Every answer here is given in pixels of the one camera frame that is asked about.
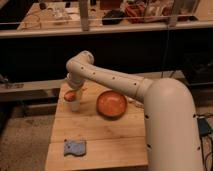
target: small cup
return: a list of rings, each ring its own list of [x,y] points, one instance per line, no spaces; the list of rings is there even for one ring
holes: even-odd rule
[[[80,109],[80,100],[82,90],[69,90],[64,95],[64,100],[71,107],[72,112],[77,112]]]

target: wooden tabletop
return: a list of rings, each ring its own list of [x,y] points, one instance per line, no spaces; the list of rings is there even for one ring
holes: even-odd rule
[[[86,82],[80,110],[72,112],[64,101],[70,90],[61,85],[45,170],[86,170],[148,164],[143,109],[128,104],[118,120],[106,120],[96,112],[96,99],[108,90],[94,82]],[[83,157],[64,156],[64,140],[86,140]]]

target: floor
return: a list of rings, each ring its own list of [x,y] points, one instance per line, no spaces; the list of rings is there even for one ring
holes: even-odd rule
[[[42,171],[54,115],[9,119],[0,141],[0,171]]]

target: background wall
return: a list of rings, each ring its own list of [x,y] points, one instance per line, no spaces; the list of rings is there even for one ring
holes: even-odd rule
[[[212,29],[0,39],[0,73],[12,82],[61,79],[82,50],[95,65],[121,72],[174,70],[185,54],[212,54],[212,46]]]

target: item on shelf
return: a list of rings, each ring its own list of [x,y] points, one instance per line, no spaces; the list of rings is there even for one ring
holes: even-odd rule
[[[111,10],[102,18],[103,25],[118,24],[123,20],[124,12],[120,10]]]
[[[172,13],[174,0],[149,0],[144,22],[165,21]]]
[[[127,1],[125,4],[125,14],[131,23],[143,22],[145,9],[145,1]]]
[[[100,0],[101,10],[119,9],[123,0]]]

